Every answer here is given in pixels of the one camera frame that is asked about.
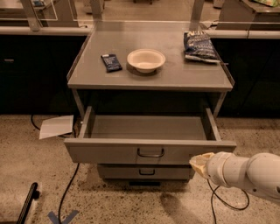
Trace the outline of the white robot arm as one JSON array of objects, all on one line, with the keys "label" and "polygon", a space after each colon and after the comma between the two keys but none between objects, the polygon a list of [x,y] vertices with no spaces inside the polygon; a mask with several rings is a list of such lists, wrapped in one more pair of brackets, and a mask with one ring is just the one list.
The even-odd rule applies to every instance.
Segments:
[{"label": "white robot arm", "polygon": [[240,157],[218,152],[193,156],[191,167],[217,186],[235,187],[258,198],[280,203],[280,157],[258,153]]}]

